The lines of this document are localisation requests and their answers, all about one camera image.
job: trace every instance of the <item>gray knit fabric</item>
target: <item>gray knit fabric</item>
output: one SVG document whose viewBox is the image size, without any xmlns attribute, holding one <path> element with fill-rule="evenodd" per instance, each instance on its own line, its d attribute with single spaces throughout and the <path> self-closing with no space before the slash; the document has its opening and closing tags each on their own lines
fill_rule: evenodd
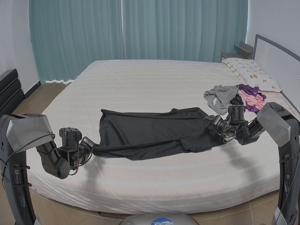
<svg viewBox="0 0 300 225">
<path fill-rule="evenodd" d="M 238 85 L 235 86 L 214 86 L 213 89 L 205 91 L 204 98 L 207 100 L 207 105 L 217 114 L 224 114 L 230 106 L 230 101 L 238 92 Z"/>
</svg>

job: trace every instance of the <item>black furniture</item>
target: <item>black furniture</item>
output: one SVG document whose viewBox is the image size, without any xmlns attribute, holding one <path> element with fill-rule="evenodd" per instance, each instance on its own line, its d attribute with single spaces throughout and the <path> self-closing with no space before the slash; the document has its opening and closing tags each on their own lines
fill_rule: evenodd
<svg viewBox="0 0 300 225">
<path fill-rule="evenodd" d="M 235 53 L 222 53 L 222 60 L 226 58 L 244 58 L 244 59 L 251 59 L 253 53 L 253 47 L 250 45 L 239 42 L 238 46 L 234 45 L 234 47 L 238 50 L 238 54 Z"/>
<path fill-rule="evenodd" d="M 0 76 L 0 115 L 11 114 L 24 98 L 17 70 L 3 73 Z"/>
</svg>

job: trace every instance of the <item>white headboard panel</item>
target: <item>white headboard panel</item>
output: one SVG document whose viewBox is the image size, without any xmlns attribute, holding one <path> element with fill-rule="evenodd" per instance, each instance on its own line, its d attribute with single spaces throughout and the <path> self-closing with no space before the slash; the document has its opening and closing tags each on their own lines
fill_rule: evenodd
<svg viewBox="0 0 300 225">
<path fill-rule="evenodd" d="M 283 95 L 300 111 L 300 57 L 260 35 L 255 37 L 253 59 L 277 80 Z"/>
</svg>

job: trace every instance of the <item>purple garment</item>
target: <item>purple garment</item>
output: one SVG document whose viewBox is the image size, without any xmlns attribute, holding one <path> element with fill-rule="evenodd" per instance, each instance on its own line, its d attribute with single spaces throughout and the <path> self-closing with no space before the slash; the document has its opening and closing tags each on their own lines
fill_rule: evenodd
<svg viewBox="0 0 300 225">
<path fill-rule="evenodd" d="M 259 87 L 252 88 L 249 85 L 239 84 L 238 88 L 239 88 L 239 90 L 243 90 L 248 95 L 252 95 L 252 96 L 258 95 L 258 96 L 261 96 L 263 101 L 267 98 L 266 95 L 261 94 L 260 92 L 258 92 L 258 90 L 260 89 Z M 250 106 L 247 103 L 246 103 L 246 108 L 250 112 L 254 112 L 254 113 L 258 113 L 259 112 L 259 110 L 256 107 Z"/>
</svg>

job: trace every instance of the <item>pink fabric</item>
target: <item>pink fabric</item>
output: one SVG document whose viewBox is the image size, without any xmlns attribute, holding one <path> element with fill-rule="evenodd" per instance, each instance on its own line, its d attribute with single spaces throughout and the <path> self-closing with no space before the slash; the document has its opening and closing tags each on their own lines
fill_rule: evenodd
<svg viewBox="0 0 300 225">
<path fill-rule="evenodd" d="M 238 90 L 238 95 L 242 98 L 244 106 L 248 104 L 250 106 L 256 107 L 258 110 L 261 110 L 265 105 L 265 102 L 260 95 L 248 95 L 243 90 Z"/>
</svg>

